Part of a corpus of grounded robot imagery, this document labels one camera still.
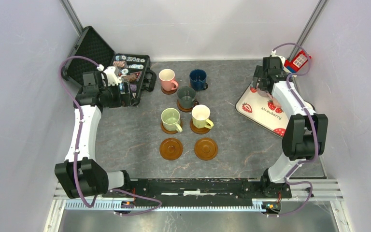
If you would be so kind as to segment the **dark brown coaster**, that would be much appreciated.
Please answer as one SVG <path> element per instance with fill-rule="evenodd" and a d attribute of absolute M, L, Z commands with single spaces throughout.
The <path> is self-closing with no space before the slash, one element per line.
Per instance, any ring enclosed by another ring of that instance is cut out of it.
<path fill-rule="evenodd" d="M 177 89 L 174 89 L 174 90 L 165 90 L 163 87 L 161 87 L 161 91 L 166 94 L 166 95 L 171 95 L 171 94 L 174 94 Z"/>

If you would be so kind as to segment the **light green mug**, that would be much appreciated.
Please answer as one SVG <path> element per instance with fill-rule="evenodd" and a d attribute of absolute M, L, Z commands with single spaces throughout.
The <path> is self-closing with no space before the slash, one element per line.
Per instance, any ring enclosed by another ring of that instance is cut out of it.
<path fill-rule="evenodd" d="M 161 122 L 164 124 L 180 124 L 181 116 L 178 110 L 174 108 L 167 108 L 161 113 Z"/>

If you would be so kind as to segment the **dark blue mug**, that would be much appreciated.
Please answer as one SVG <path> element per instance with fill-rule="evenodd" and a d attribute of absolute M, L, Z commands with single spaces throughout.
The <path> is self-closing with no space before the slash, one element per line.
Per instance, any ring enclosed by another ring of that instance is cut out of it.
<path fill-rule="evenodd" d="M 190 72 L 189 74 L 190 84 L 194 88 L 202 89 L 205 85 L 208 85 L 207 80 L 207 73 L 201 69 L 195 69 Z"/>

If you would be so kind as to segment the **yellow mug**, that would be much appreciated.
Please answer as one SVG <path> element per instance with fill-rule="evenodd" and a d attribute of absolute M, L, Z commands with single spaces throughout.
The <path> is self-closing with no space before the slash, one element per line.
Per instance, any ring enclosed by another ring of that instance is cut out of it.
<path fill-rule="evenodd" d="M 203 104 L 199 104 L 192 109 L 193 125 L 198 129 L 212 129 L 214 123 L 210 120 L 211 111 Z"/>

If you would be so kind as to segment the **dark green mug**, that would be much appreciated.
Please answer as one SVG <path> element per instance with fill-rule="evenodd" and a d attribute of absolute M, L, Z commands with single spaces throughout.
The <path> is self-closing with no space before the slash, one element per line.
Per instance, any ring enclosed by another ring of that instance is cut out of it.
<path fill-rule="evenodd" d="M 177 99 L 181 108 L 185 110 L 192 109 L 198 105 L 199 102 L 196 98 L 196 91 L 192 87 L 181 87 L 177 91 Z"/>

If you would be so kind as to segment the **grooved wooden coaster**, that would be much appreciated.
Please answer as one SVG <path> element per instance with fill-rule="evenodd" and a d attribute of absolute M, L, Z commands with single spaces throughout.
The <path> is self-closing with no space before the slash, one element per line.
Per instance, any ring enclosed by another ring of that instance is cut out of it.
<path fill-rule="evenodd" d="M 195 104 L 194 104 L 191 108 L 189 108 L 189 109 L 185 109 L 185 108 L 183 108 L 183 107 L 180 105 L 179 102 L 177 102 L 177 108 L 178 108 L 180 111 L 182 111 L 182 112 L 186 112 L 186 113 L 191 112 L 192 109 L 193 109 L 196 105 L 198 105 L 198 103 L 195 103 Z"/>

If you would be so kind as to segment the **mauve mug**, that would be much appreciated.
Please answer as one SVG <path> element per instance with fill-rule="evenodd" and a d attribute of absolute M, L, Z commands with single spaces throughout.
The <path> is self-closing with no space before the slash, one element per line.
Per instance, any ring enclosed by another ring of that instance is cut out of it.
<path fill-rule="evenodd" d="M 265 92 L 265 91 L 258 90 L 257 92 L 258 92 L 258 94 L 259 94 L 260 96 L 262 96 L 262 97 L 268 97 L 268 94 L 267 94 L 267 92 Z"/>

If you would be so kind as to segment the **cream pink mug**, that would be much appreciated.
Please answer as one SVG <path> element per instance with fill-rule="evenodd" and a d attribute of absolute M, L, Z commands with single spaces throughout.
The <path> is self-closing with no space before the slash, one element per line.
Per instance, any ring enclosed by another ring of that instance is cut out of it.
<path fill-rule="evenodd" d="M 272 103 L 274 104 L 275 107 L 277 107 L 277 108 L 282 107 L 281 104 L 277 101 L 277 99 L 274 96 L 272 96 L 270 93 L 268 93 L 267 95 L 268 95 L 269 99 L 272 101 Z"/>

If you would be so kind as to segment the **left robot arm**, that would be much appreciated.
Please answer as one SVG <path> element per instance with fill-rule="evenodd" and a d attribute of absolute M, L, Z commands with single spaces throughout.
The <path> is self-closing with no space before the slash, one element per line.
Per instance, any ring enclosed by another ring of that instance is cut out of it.
<path fill-rule="evenodd" d="M 95 143 L 102 110 L 112 99 L 100 71 L 83 73 L 84 84 L 72 96 L 74 130 L 65 160 L 55 165 L 55 176 L 70 199 L 103 195 L 110 190 L 121 197 L 134 191 L 127 171 L 105 171 L 96 161 Z"/>

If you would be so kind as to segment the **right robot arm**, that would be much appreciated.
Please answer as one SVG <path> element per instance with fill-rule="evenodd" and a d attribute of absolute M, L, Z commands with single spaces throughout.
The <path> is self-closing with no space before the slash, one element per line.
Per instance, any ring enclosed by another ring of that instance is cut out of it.
<path fill-rule="evenodd" d="M 278 56 L 264 57 L 253 75 L 253 87 L 271 94 L 289 118 L 282 139 L 282 154 L 260 179 L 260 192 L 274 196 L 289 185 L 290 176 L 303 164 L 323 154 L 328 118 L 308 107 L 291 82 L 291 74 L 283 70 Z"/>

